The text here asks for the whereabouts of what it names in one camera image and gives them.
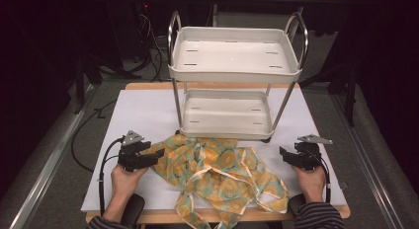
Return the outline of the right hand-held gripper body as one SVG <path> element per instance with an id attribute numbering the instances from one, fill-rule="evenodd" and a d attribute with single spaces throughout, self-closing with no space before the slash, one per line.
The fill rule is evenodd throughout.
<path id="1" fill-rule="evenodd" d="M 321 166 L 322 156 L 319 150 L 320 144 L 332 144 L 333 141 L 326 139 L 314 134 L 308 134 L 301 136 L 297 139 L 297 142 L 306 142 L 307 149 L 304 152 L 298 152 L 297 150 L 297 164 L 293 165 L 306 171 L 311 171 Z"/>

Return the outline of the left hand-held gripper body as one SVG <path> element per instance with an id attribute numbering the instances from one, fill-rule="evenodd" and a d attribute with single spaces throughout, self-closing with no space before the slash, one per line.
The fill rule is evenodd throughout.
<path id="1" fill-rule="evenodd" d="M 137 150 L 136 144 L 144 141 L 144 137 L 132 130 L 129 130 L 123 139 L 121 149 L 119 151 L 118 163 L 122 165 L 126 171 L 133 172 L 138 169 L 148 167 L 147 163 L 141 161 L 144 150 Z"/>

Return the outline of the green and orange patterned scarf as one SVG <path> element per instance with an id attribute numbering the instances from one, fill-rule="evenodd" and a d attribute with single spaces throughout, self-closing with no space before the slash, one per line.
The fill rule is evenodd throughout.
<path id="1" fill-rule="evenodd" d="M 284 182 L 252 147 L 235 139 L 196 138 L 176 134 L 145 150 L 164 155 L 152 167 L 178 188 L 175 210 L 193 229 L 232 229 L 249 203 L 272 213 L 288 210 Z"/>

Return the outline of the white two-tier rack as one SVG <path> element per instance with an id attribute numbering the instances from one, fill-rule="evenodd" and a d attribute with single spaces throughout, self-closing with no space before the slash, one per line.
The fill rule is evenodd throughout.
<path id="1" fill-rule="evenodd" d="M 270 140 L 307 57 L 301 13 L 280 30 L 184 27 L 174 12 L 167 43 L 180 133 Z"/>

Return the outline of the person's left hand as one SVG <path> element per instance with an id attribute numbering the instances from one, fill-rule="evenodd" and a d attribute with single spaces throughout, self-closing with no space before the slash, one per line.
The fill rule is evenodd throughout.
<path id="1" fill-rule="evenodd" d="M 128 172 L 125 168 L 117 164 L 111 173 L 112 178 L 112 201 L 122 203 L 128 201 L 135 193 L 140 178 L 146 173 L 147 168 L 142 168 L 134 172 Z"/>

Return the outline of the person's right hand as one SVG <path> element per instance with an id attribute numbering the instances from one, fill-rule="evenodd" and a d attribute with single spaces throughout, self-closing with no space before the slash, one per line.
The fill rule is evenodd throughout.
<path id="1" fill-rule="evenodd" d="M 326 177 L 323 169 L 317 167 L 311 171 L 305 171 L 298 167 L 293 167 L 297 175 L 299 187 L 307 203 L 323 202 L 323 190 Z"/>

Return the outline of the white table mat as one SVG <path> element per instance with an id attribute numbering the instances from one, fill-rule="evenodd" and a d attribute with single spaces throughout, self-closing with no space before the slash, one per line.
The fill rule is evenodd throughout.
<path id="1" fill-rule="evenodd" d="M 104 198 L 112 194 L 110 173 L 116 166 L 120 146 L 113 141 L 132 130 L 152 143 L 173 135 L 178 129 L 177 112 L 172 89 L 122 90 L 119 93 L 113 115 L 105 135 L 94 174 L 81 206 L 84 212 L 100 209 L 99 174 L 104 167 Z M 292 167 L 283 161 L 280 149 L 293 151 L 297 139 L 307 134 L 317 134 L 317 128 L 299 88 L 295 88 L 281 116 L 271 141 L 240 141 L 243 147 L 251 146 L 269 170 L 283 180 L 291 195 L 300 193 Z M 136 193 L 145 199 L 149 210 L 172 209 L 180 190 L 148 170 L 139 181 Z"/>

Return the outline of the wooden table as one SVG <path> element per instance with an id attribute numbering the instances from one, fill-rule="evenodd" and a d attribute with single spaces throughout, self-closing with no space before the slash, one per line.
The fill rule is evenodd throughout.
<path id="1" fill-rule="evenodd" d="M 172 89 L 170 83 L 130 83 L 126 85 L 126 90 L 154 90 L 154 89 Z M 203 87 L 205 89 L 226 89 L 234 91 L 262 91 L 265 93 L 265 85 L 263 84 L 215 84 L 215 83 L 203 83 L 203 84 L 189 84 L 191 88 Z M 276 110 L 279 105 L 281 98 L 286 92 L 286 85 L 274 85 L 271 89 L 271 94 L 268 97 L 269 104 L 273 110 Z M 345 196 L 338 184 L 336 174 L 333 166 L 327 156 L 325 147 L 320 145 L 320 151 L 323 158 L 327 162 L 330 169 L 331 175 L 331 203 L 340 212 L 343 218 L 348 218 L 351 215 L 351 210 L 346 201 Z M 88 211 L 86 215 L 86 221 L 90 221 L 96 215 L 100 215 L 100 211 Z M 293 220 L 293 215 L 290 211 L 287 213 L 271 213 L 261 209 L 255 203 L 250 203 L 249 207 L 244 212 L 244 215 L 240 218 L 240 221 L 285 221 Z M 163 224 L 163 223 L 182 223 L 181 217 L 177 215 L 174 207 L 172 209 L 157 209 L 149 210 L 146 207 L 142 211 L 138 218 L 139 224 Z"/>

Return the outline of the black stand legs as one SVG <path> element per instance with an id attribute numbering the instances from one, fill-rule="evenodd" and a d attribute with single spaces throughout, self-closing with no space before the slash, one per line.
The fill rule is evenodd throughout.
<path id="1" fill-rule="evenodd" d="M 84 106 L 87 104 L 87 89 L 85 88 L 85 79 L 90 84 L 97 85 L 102 82 L 100 75 L 101 67 L 111 70 L 113 73 L 119 74 L 126 78 L 132 78 L 133 75 L 120 67 L 112 65 L 110 62 L 94 55 L 92 53 L 82 53 L 76 61 L 75 71 L 75 89 L 77 106 L 75 112 L 80 114 Z"/>
<path id="2" fill-rule="evenodd" d="M 351 126 L 354 126 L 353 113 L 354 104 L 356 102 L 355 90 L 358 77 L 357 69 L 358 67 L 356 65 L 345 63 L 338 64 L 299 82 L 299 86 L 305 88 L 316 82 L 324 82 L 329 78 L 327 90 L 330 94 L 335 95 L 341 94 L 342 92 L 346 94 L 344 116 L 346 121 L 348 121 Z"/>

